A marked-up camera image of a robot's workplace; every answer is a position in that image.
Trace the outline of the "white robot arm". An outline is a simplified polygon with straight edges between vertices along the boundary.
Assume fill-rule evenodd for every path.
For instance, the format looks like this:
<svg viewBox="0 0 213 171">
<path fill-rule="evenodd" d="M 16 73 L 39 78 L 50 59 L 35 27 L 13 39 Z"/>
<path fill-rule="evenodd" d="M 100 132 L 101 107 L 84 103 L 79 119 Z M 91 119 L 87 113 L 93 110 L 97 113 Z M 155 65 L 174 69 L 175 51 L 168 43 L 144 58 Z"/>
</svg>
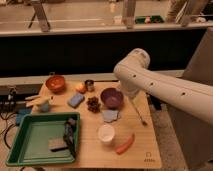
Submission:
<svg viewBox="0 0 213 171">
<path fill-rule="evenodd" d="M 213 86 L 150 71 L 149 54 L 133 49 L 114 67 L 121 90 L 134 98 L 140 90 L 213 125 Z"/>
</svg>

